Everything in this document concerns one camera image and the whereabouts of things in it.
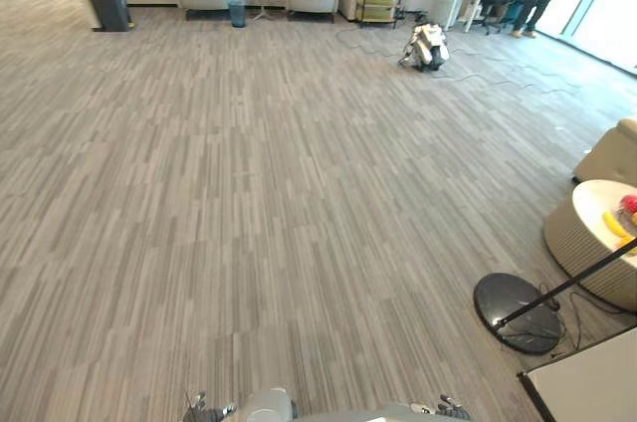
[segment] gray trash can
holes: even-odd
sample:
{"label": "gray trash can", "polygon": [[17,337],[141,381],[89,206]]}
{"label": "gray trash can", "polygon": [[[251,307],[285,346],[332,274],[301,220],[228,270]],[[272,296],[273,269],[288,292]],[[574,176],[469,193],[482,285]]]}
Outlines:
{"label": "gray trash can", "polygon": [[126,0],[91,0],[106,32],[126,32],[135,25],[130,21]]}
{"label": "gray trash can", "polygon": [[232,27],[246,27],[246,0],[228,0]]}

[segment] apple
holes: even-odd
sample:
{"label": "apple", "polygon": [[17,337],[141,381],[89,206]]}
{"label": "apple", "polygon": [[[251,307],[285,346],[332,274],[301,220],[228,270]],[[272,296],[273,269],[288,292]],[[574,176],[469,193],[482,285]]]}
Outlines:
{"label": "apple", "polygon": [[621,199],[621,207],[630,214],[637,213],[637,195],[626,195]]}

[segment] banana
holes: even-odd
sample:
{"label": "banana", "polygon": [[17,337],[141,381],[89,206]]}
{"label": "banana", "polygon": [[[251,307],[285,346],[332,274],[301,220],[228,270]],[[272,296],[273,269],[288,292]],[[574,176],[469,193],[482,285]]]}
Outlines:
{"label": "banana", "polygon": [[604,223],[610,231],[612,231],[615,235],[620,238],[628,238],[629,235],[624,230],[623,226],[619,224],[619,222],[615,219],[610,211],[604,211]]}
{"label": "banana", "polygon": [[[622,246],[626,246],[631,241],[633,241],[633,237],[632,236],[626,236],[625,238],[621,239],[621,241],[617,245],[617,248],[621,248]],[[632,250],[630,250],[628,252],[628,254],[629,255],[637,255],[637,248],[633,248]]]}

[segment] white panel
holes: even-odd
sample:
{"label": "white panel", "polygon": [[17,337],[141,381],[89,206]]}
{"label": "white panel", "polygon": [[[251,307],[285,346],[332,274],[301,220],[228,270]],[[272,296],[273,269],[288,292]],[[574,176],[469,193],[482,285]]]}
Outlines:
{"label": "white panel", "polygon": [[637,328],[529,373],[558,422],[637,420]]}

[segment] sofa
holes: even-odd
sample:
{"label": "sofa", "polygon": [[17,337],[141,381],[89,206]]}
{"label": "sofa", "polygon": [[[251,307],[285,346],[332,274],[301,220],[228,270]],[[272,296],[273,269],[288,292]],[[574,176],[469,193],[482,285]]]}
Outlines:
{"label": "sofa", "polygon": [[608,130],[575,167],[579,181],[602,179],[637,186],[637,116]]}

